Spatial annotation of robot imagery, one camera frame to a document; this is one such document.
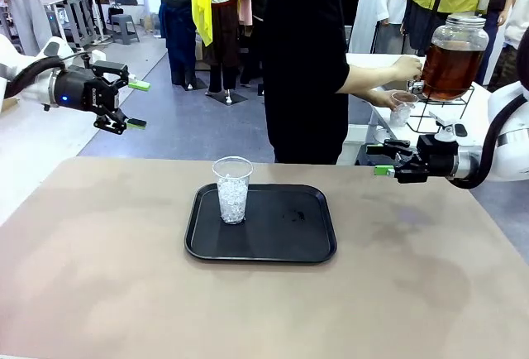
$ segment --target clear plastic cup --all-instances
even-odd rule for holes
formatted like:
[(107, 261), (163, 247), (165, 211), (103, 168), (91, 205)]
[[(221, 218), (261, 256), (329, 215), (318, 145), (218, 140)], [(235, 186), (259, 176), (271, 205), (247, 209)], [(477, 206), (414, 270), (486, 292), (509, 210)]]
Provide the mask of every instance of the clear plastic cup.
[(253, 171), (251, 162), (240, 156), (228, 156), (213, 165), (224, 223), (238, 224), (244, 220), (248, 184)]
[(395, 92), (391, 97), (398, 106), (397, 109), (391, 112), (389, 122), (392, 126), (404, 127), (407, 120), (412, 116), (412, 109), (415, 108), (419, 97), (408, 92)]

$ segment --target black tray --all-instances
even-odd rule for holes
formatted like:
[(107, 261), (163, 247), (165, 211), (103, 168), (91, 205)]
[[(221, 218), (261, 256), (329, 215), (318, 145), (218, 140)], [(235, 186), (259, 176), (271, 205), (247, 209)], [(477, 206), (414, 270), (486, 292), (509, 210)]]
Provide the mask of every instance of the black tray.
[(245, 221), (221, 219), (216, 184), (197, 192), (185, 237), (202, 260), (317, 264), (336, 252), (325, 196), (306, 185), (251, 184)]

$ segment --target chair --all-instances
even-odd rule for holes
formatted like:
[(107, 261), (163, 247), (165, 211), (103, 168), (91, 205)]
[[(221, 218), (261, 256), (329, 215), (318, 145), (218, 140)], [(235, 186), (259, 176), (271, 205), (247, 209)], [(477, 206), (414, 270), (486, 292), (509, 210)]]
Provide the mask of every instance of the chair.
[[(132, 24), (132, 27), (134, 28), (134, 32), (129, 32), (126, 28), (127, 23), (130, 22)], [(136, 38), (138, 42), (140, 41), (140, 37), (138, 36), (138, 31), (136, 30), (136, 26), (134, 25), (134, 21), (132, 20), (132, 16), (129, 14), (117, 14), (112, 16), (112, 25), (119, 24), (121, 32), (112, 31), (112, 40), (115, 42), (116, 39), (121, 39), (123, 41), (123, 45), (130, 45), (131, 44), (131, 38)]]

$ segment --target tea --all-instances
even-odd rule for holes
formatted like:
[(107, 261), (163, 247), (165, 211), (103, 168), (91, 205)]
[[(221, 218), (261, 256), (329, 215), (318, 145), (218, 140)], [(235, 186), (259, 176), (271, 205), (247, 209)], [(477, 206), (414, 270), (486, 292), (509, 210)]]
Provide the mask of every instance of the tea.
[(484, 52), (465, 50), (466, 45), (464, 42), (450, 42), (449, 50), (431, 45), (421, 77), (425, 82), (425, 96), (430, 96), (432, 100), (450, 101), (470, 89)]

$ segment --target gray floor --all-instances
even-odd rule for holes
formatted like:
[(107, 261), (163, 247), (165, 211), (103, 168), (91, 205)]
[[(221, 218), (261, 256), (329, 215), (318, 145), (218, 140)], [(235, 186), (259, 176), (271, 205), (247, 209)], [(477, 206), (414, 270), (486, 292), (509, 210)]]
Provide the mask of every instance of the gray floor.
[[(205, 90), (185, 92), (174, 87), (169, 76), (165, 56), (145, 78), (151, 90), (133, 92), (122, 106), (127, 116), (146, 120), (146, 130), (128, 130), (123, 136), (99, 132), (80, 155), (183, 160), (239, 155), (254, 162), (274, 160), (256, 85), (238, 88), (236, 92), (248, 101), (226, 107), (207, 98)], [(207, 73), (198, 76), (208, 81)], [(369, 115), (368, 104), (351, 98), (350, 123), (367, 124)], [(487, 183), (472, 194), (529, 262), (529, 181)]]

